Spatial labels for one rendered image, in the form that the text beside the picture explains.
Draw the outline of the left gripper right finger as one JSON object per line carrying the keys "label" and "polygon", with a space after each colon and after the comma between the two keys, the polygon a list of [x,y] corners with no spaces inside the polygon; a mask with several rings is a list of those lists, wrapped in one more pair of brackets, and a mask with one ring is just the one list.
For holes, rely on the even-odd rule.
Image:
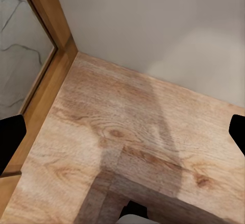
{"label": "left gripper right finger", "polygon": [[229,133],[245,155],[245,117],[234,114],[229,128]]}

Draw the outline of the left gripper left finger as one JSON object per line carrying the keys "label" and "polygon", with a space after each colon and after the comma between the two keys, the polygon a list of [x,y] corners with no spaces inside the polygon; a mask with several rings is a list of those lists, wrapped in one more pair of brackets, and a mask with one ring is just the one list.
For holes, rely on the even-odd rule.
{"label": "left gripper left finger", "polygon": [[0,176],[27,134],[22,115],[0,120]]}

